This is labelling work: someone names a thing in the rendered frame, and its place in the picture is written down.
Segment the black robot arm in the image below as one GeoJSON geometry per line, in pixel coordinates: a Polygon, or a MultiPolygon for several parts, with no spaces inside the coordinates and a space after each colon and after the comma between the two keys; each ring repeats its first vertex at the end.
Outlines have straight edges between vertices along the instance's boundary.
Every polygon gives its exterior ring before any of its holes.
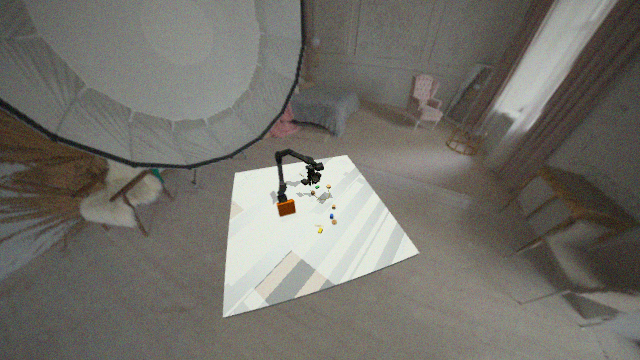
{"type": "MultiPolygon", "coordinates": [[[[324,170],[324,166],[322,164],[322,162],[320,163],[316,163],[312,157],[309,156],[304,156],[302,154],[299,154],[293,150],[285,149],[282,151],[277,151],[275,153],[275,157],[276,157],[276,163],[277,163],[277,170],[278,170],[278,178],[279,178],[279,190],[277,192],[277,200],[278,200],[278,204],[280,203],[284,203],[287,202],[287,196],[284,194],[284,192],[286,191],[286,183],[284,183],[284,179],[283,179],[283,171],[282,171],[282,157],[285,155],[291,155],[293,157],[296,157],[300,160],[302,160],[303,162],[305,162],[306,164],[308,164],[307,166],[305,166],[306,169],[308,169],[308,173],[309,174],[313,174],[316,171],[321,171],[324,170]]],[[[312,181],[314,184],[318,183],[320,180],[320,176],[315,176],[315,174],[313,176],[310,177],[310,181],[312,181]]]]}

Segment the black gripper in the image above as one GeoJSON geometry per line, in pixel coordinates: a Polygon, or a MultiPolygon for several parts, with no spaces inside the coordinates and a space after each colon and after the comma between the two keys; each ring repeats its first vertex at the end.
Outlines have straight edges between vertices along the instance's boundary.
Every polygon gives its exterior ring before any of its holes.
{"type": "Polygon", "coordinates": [[[314,172],[313,174],[309,174],[307,172],[307,174],[308,174],[308,176],[307,176],[308,178],[307,179],[304,178],[304,179],[301,180],[301,183],[304,186],[306,186],[307,184],[309,184],[309,186],[311,186],[311,183],[312,183],[312,185],[314,184],[313,182],[310,181],[310,177],[313,176],[314,174],[315,174],[315,176],[320,176],[321,177],[321,174],[319,172],[316,172],[316,173],[314,172]]]}

